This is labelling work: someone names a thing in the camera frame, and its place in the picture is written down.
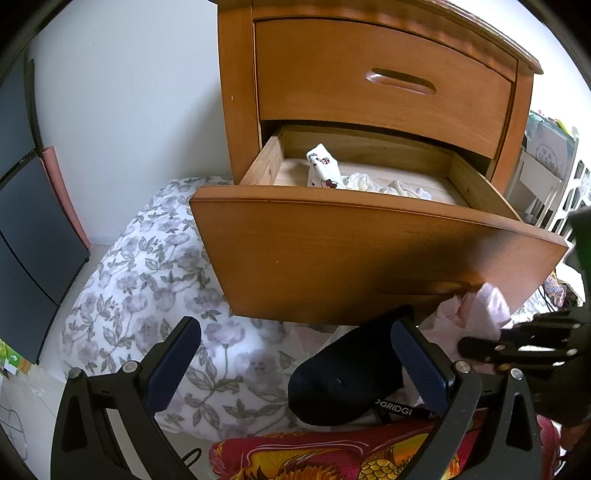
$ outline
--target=red fabric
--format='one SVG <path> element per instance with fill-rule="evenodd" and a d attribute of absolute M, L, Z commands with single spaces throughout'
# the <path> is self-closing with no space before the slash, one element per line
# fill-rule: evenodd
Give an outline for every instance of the red fabric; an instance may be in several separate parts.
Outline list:
<path fill-rule="evenodd" d="M 477 413 L 444 479 L 459 474 L 478 435 Z M 356 432 L 294 432 L 214 444 L 209 461 L 223 480 L 393 480 L 433 428 L 409 420 Z"/>
<path fill-rule="evenodd" d="M 550 419 L 538 415 L 540 440 L 542 442 L 542 477 L 541 480 L 551 480 L 558 467 L 560 456 L 560 435 Z"/>

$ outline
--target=pink strip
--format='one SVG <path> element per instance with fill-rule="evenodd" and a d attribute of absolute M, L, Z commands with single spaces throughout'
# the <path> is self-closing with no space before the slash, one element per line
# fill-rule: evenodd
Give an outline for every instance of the pink strip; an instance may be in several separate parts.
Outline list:
<path fill-rule="evenodd" d="M 56 150 L 53 147 L 48 147 L 43 150 L 43 164 L 45 167 L 45 171 L 47 172 L 47 176 L 49 177 L 49 181 L 53 186 L 53 190 L 55 191 L 58 200 L 61 203 L 61 207 L 64 209 L 72 227 L 82 240 L 82 243 L 86 245 L 86 248 L 90 250 L 90 242 L 88 237 L 86 236 L 84 229 L 82 228 L 82 224 L 76 215 L 76 211 L 74 210 L 74 206 L 72 205 L 72 201 L 70 200 L 70 196 L 68 195 L 68 191 L 66 190 L 66 184 L 64 183 L 64 179 L 61 176 L 60 166 L 57 163 L 57 156 Z"/>

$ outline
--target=screw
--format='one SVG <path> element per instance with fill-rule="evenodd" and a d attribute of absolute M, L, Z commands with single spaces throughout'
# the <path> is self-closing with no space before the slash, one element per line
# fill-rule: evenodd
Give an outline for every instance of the screw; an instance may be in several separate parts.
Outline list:
<path fill-rule="evenodd" d="M 70 368 L 70 371 L 68 372 L 68 378 L 71 378 L 72 380 L 74 380 L 75 378 L 78 378 L 81 373 L 82 373 L 82 370 L 80 370 L 80 368 L 72 367 L 72 368 Z"/>
<path fill-rule="evenodd" d="M 516 380 L 521 380 L 521 379 L 523 379 L 523 372 L 521 370 L 519 370 L 518 368 L 512 368 L 511 369 L 511 376 L 513 378 L 515 378 Z"/>
<path fill-rule="evenodd" d="M 135 360 L 130 360 L 129 362 L 125 362 L 123 364 L 123 371 L 126 374 L 132 374 L 133 372 L 135 372 L 138 369 L 139 363 L 136 362 Z"/>
<path fill-rule="evenodd" d="M 464 360 L 457 361 L 454 367 L 457 372 L 460 372 L 462 374 L 467 374 L 471 369 L 470 364 L 468 362 L 465 362 Z"/>

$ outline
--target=tile floor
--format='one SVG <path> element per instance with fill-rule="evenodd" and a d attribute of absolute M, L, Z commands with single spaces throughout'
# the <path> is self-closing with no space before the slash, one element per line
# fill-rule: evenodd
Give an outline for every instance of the tile floor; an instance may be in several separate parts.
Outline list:
<path fill-rule="evenodd" d="M 29 375 L 18 375 L 0 382 L 0 425 L 12 436 L 14 445 L 26 457 L 29 468 L 38 480 L 50 480 L 50 455 L 53 430 L 59 408 L 65 376 L 57 356 L 61 327 L 66 321 L 84 284 L 95 271 L 109 247 L 92 245 L 89 262 L 82 268 L 68 292 L 51 325 L 41 351 L 39 366 L 33 366 Z M 115 436 L 132 473 L 142 480 L 150 480 L 117 411 L 109 411 Z M 203 450 L 201 459 L 191 471 L 200 480 L 216 478 L 207 461 L 211 442 L 197 439 L 185 433 L 164 432 L 168 441 L 180 456 L 195 447 Z"/>

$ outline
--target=floral bedsheet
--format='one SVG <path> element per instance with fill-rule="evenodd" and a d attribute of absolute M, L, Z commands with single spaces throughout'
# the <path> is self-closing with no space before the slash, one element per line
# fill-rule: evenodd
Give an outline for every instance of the floral bedsheet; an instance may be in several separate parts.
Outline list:
<path fill-rule="evenodd" d="M 157 421 L 214 441 L 294 430 L 284 371 L 297 356 L 294 324 L 232 313 L 189 208 L 196 189 L 213 184 L 231 180 L 171 181 L 133 218 L 75 302 L 60 334 L 60 359 L 65 372 L 115 372 L 191 315 L 203 342 Z"/>

